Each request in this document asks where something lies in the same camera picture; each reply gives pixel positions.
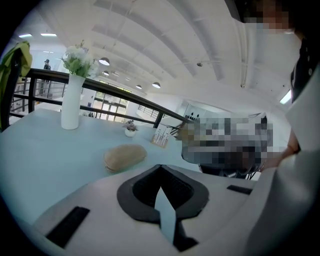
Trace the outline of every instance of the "lamp shade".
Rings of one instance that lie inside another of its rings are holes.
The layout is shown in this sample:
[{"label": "lamp shade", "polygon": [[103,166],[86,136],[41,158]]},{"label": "lamp shade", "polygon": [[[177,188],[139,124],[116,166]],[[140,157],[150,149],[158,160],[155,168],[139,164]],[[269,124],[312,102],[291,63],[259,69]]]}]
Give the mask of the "lamp shade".
[{"label": "lamp shade", "polygon": [[161,86],[160,86],[160,83],[158,83],[158,82],[154,82],[153,84],[152,84],[155,88],[160,88]]},{"label": "lamp shade", "polygon": [[101,64],[103,64],[103,65],[106,65],[106,66],[109,66],[109,65],[110,65],[110,61],[109,61],[109,59],[106,58],[106,57],[103,57],[103,58],[99,59],[99,62],[100,62]]}]

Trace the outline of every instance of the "green jacket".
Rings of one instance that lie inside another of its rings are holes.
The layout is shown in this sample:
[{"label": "green jacket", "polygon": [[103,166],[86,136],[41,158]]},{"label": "green jacket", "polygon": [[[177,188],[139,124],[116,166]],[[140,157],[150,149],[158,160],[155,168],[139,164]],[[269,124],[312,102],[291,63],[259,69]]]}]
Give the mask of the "green jacket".
[{"label": "green jacket", "polygon": [[30,44],[28,41],[17,43],[3,58],[0,65],[0,108],[1,102],[4,98],[7,81],[11,73],[11,60],[16,50],[20,49],[22,52],[21,56],[21,76],[26,76],[31,68],[32,55],[30,54]]}]

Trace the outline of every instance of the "black slot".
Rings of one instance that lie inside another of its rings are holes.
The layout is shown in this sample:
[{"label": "black slot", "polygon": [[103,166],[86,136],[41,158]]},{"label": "black slot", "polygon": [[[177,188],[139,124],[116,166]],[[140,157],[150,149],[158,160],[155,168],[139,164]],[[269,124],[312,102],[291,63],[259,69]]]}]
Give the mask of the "black slot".
[{"label": "black slot", "polygon": [[236,186],[236,185],[230,185],[226,188],[227,190],[232,190],[232,191],[236,191],[242,194],[246,194],[246,195],[250,195],[252,189],[251,188],[246,188],[246,187],[242,187],[242,186]]},{"label": "black slot", "polygon": [[83,207],[77,206],[73,208],[73,210],[53,228],[46,238],[57,246],[64,248],[89,212],[89,209]]}]

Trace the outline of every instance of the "small potted plant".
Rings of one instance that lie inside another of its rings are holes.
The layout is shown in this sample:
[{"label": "small potted plant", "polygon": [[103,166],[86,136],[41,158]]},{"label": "small potted plant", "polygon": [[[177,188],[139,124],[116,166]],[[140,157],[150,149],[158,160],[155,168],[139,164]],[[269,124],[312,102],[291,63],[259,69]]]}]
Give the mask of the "small potted plant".
[{"label": "small potted plant", "polygon": [[126,128],[124,130],[124,133],[127,137],[135,136],[136,131],[138,131],[138,127],[134,124],[133,120],[127,121],[123,127]]}]

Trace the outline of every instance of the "ceiling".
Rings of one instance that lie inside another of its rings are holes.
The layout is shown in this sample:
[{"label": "ceiling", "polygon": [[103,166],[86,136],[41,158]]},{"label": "ceiling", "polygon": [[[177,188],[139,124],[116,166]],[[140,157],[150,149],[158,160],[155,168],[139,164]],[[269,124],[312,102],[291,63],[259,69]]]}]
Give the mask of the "ceiling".
[{"label": "ceiling", "polygon": [[299,40],[235,21],[224,0],[45,0],[21,27],[56,33],[65,46],[85,40],[97,59],[110,59],[102,69],[120,73],[110,79],[140,84],[144,92],[229,111],[248,102],[282,111],[290,105],[279,101],[289,90]]}]

